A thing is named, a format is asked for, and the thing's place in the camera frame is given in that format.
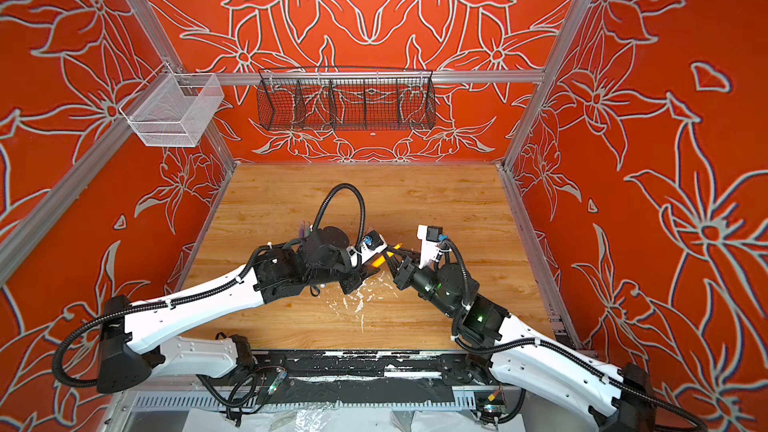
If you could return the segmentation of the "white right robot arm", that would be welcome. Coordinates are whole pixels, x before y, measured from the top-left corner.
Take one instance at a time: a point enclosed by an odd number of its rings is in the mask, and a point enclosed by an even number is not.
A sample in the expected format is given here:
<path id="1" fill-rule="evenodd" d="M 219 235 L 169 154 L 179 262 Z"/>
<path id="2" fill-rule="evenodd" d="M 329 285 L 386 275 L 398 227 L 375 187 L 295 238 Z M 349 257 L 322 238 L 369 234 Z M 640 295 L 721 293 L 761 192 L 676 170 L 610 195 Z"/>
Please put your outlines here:
<path id="1" fill-rule="evenodd" d="M 422 268 L 388 253 L 395 285 L 414 289 L 451 320 L 451 336 L 487 378 L 554 403 L 600 431 L 651 431 L 650 379 L 637 366 L 601 362 L 553 341 L 479 294 L 456 262 Z"/>

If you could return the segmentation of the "orange marker pen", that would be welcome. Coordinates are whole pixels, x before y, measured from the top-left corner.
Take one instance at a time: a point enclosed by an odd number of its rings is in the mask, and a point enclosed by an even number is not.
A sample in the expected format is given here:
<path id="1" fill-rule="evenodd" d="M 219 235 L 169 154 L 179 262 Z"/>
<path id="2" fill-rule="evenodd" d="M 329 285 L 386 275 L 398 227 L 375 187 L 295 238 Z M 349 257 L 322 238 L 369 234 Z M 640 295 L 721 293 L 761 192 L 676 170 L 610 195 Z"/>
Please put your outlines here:
<path id="1" fill-rule="evenodd" d="M 401 246 L 402 246 L 402 244 L 401 244 L 401 243 L 399 243 L 399 244 L 395 245 L 395 246 L 394 246 L 394 248 L 395 248 L 395 249 L 400 249 L 400 248 L 401 248 Z M 383 265 L 385 262 L 386 262 L 385 256 L 384 256 L 384 255 L 381 255 L 380 257 L 378 257 L 378 258 L 377 258 L 377 259 L 376 259 L 376 260 L 375 260 L 375 261 L 372 263 L 372 266 L 373 266 L 374 268 L 379 268 L 379 267 L 381 267 L 381 266 L 382 266 L 382 265 Z"/>

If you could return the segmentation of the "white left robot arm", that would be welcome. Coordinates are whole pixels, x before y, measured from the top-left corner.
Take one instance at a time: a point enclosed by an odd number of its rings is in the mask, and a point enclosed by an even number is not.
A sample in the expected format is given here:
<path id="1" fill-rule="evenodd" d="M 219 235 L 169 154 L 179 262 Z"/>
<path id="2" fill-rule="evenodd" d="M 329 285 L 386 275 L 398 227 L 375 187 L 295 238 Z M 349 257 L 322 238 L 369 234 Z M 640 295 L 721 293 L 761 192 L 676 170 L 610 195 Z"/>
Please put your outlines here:
<path id="1" fill-rule="evenodd" d="M 105 305 L 100 327 L 96 389 L 112 394 L 153 376 L 220 378 L 250 367 L 250 348 L 241 339 L 194 344 L 182 335 L 231 313 L 298 296 L 306 288 L 337 283 L 350 293 L 364 282 L 366 265 L 386 247 L 376 231 L 351 245 L 343 231 L 328 226 L 304 239 L 261 246 L 245 265 L 181 292 L 137 302 L 114 297 Z"/>

